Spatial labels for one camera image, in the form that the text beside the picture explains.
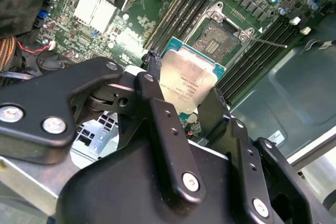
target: blue connector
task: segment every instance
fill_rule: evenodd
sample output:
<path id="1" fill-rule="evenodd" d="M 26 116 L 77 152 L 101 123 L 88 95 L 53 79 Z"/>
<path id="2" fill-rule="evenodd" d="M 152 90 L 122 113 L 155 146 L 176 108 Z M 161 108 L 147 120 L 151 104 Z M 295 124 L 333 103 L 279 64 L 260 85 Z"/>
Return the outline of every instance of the blue connector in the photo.
<path id="1" fill-rule="evenodd" d="M 45 18 L 47 18 L 48 16 L 49 16 L 49 14 L 48 14 L 48 12 L 45 11 L 45 10 L 41 10 L 41 11 L 38 13 L 38 15 L 37 15 L 37 17 L 42 18 L 42 19 L 45 19 Z"/>

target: hole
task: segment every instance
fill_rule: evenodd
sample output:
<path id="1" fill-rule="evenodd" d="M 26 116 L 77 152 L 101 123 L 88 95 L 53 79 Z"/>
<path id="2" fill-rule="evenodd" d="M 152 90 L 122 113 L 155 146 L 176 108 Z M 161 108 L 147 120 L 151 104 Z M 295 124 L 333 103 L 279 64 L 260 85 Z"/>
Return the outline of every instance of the hole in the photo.
<path id="1" fill-rule="evenodd" d="M 257 170 L 257 168 L 256 168 L 256 166 L 255 166 L 254 164 L 250 164 L 250 167 L 251 167 L 251 169 L 254 170 L 254 171 Z"/>
<path id="2" fill-rule="evenodd" d="M 177 135 L 179 134 L 175 128 L 172 128 L 172 129 L 171 129 L 171 133 L 172 133 L 174 136 L 177 136 Z"/>
<path id="3" fill-rule="evenodd" d="M 171 117 L 170 111 L 168 111 L 168 110 L 166 110 L 166 111 L 164 112 L 164 114 L 165 114 L 168 118 Z"/>
<path id="4" fill-rule="evenodd" d="M 92 142 L 91 139 L 88 139 L 85 136 L 79 136 L 78 140 L 81 141 L 81 142 L 83 142 L 85 144 L 85 146 L 89 146 L 91 144 L 91 142 Z"/>
<path id="5" fill-rule="evenodd" d="M 107 128 L 112 128 L 112 124 L 110 124 L 110 123 L 106 123 L 106 125 L 105 125 Z"/>
<path id="6" fill-rule="evenodd" d="M 118 105 L 120 107 L 125 107 L 127 105 L 127 103 L 128 103 L 128 99 L 127 98 L 120 98 L 118 100 Z"/>
<path id="7" fill-rule="evenodd" d="M 84 136 L 89 136 L 89 135 L 90 135 L 90 132 L 87 131 L 87 130 L 83 130 L 82 134 L 83 134 Z"/>
<path id="8" fill-rule="evenodd" d="M 118 69 L 117 65 L 114 64 L 113 62 L 107 63 L 106 66 L 111 70 L 117 70 Z"/>
<path id="9" fill-rule="evenodd" d="M 292 218 L 293 207 L 290 200 L 284 194 L 277 195 L 277 197 L 271 201 L 271 205 L 283 222 Z"/>
<path id="10" fill-rule="evenodd" d="M 145 74 L 145 78 L 149 81 L 154 81 L 153 77 L 150 74 Z"/>

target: metal rod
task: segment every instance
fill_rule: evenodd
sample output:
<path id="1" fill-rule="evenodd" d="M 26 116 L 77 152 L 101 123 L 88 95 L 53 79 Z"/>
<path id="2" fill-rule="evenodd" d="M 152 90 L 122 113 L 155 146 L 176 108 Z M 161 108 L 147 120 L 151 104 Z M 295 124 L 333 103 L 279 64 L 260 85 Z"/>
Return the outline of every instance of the metal rod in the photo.
<path id="1" fill-rule="evenodd" d="M 250 38 L 250 40 L 254 40 L 254 41 L 261 42 L 261 43 L 270 44 L 270 45 L 276 46 L 276 47 L 283 47 L 283 48 L 287 48 L 288 47 L 287 45 L 282 45 L 282 44 L 274 43 L 274 42 L 263 40 L 263 39 Z"/>

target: black bracket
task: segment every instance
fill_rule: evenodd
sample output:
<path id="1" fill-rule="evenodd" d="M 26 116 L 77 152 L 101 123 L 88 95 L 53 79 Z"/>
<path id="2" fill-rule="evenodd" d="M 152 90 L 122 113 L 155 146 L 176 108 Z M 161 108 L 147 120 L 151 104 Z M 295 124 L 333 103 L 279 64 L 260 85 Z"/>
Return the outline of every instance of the black bracket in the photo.
<path id="1" fill-rule="evenodd" d="M 186 214 L 186 209 L 192 210 L 204 200 L 206 189 L 175 107 L 164 101 L 159 82 L 152 75 L 139 73 L 134 86 L 142 102 L 138 104 L 133 119 L 119 116 L 118 148 L 139 135 L 149 136 L 164 199 L 175 210 Z M 189 183 L 198 184 L 198 189 L 187 188 L 185 174 L 196 179 Z"/>
<path id="2" fill-rule="evenodd" d="M 0 107 L 13 105 L 24 113 L 17 122 L 0 120 L 0 155 L 42 164 L 63 160 L 75 139 L 73 115 L 92 90 L 121 75 L 119 65 L 99 57 L 0 89 Z M 50 117 L 64 121 L 61 134 L 43 129 Z"/>
<path id="3" fill-rule="evenodd" d="M 258 150 L 243 123 L 232 118 L 219 90 L 213 88 L 198 107 L 203 137 L 232 162 L 232 212 L 242 223 L 273 223 L 274 217 Z"/>
<path id="4" fill-rule="evenodd" d="M 253 145 L 262 157 L 272 206 L 284 222 L 334 223 L 311 189 L 271 141 L 260 137 Z"/>

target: motherboard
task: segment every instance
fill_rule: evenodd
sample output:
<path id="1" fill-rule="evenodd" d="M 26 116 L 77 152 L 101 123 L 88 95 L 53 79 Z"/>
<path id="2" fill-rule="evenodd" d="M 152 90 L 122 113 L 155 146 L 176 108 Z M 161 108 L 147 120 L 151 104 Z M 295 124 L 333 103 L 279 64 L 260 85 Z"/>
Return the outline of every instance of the motherboard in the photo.
<path id="1" fill-rule="evenodd" d="M 281 16 L 308 34 L 329 1 L 53 0 L 39 39 L 72 62 L 105 56 L 125 67 L 175 37 L 230 68 Z M 271 42 L 288 47 L 280 40 Z"/>

